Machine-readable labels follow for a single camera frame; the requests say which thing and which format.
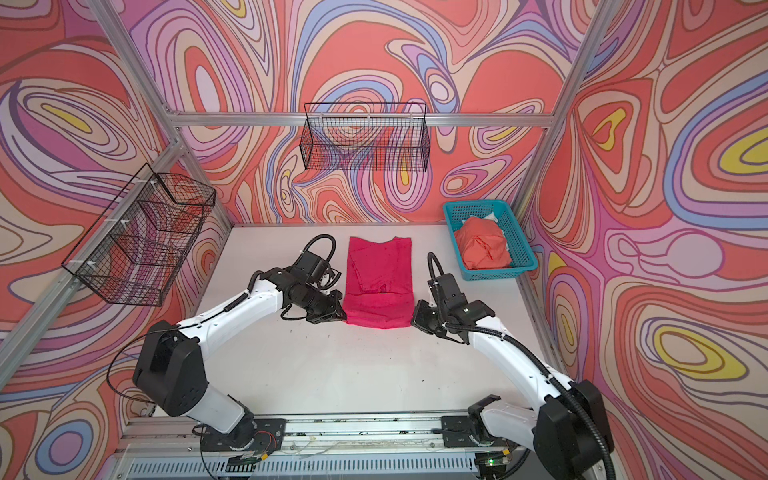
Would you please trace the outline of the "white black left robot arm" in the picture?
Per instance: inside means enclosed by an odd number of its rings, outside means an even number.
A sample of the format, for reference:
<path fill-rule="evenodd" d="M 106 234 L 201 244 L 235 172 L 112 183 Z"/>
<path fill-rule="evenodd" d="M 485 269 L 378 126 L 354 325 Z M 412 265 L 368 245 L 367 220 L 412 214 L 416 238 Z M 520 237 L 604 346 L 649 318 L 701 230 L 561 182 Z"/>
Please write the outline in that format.
<path fill-rule="evenodd" d="M 140 339 L 134 386 L 167 415 L 195 420 L 225 447 L 251 448 L 260 435 L 254 414 L 211 385 L 206 360 L 273 315 L 311 324 L 346 319 L 343 295 L 335 287 L 341 273 L 331 265 L 336 248 L 332 235 L 319 234 L 291 265 L 255 271 L 233 298 L 175 325 L 166 321 L 152 325 Z"/>

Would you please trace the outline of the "magenta t shirt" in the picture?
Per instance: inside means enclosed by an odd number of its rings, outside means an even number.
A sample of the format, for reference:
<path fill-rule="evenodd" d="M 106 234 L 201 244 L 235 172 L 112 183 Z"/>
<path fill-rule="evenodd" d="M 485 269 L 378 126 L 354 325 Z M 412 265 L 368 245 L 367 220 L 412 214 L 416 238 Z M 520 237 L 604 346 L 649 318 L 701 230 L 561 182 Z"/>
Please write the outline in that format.
<path fill-rule="evenodd" d="M 415 309 L 412 240 L 349 239 L 343 309 L 353 326 L 408 328 Z"/>

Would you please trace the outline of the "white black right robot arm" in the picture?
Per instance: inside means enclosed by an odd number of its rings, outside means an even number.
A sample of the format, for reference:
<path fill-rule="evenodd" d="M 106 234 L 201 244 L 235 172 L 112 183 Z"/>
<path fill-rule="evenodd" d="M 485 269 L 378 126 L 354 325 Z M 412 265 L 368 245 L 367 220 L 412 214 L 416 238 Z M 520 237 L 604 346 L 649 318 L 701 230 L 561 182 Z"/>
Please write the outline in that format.
<path fill-rule="evenodd" d="M 468 301 L 434 253 L 427 255 L 431 300 L 416 304 L 411 324 L 441 340 L 469 346 L 491 361 L 526 401 L 519 407 L 489 394 L 467 409 L 460 434 L 481 447 L 509 442 L 533 452 L 554 479 L 618 476 L 603 396 L 546 364 L 481 300 Z"/>

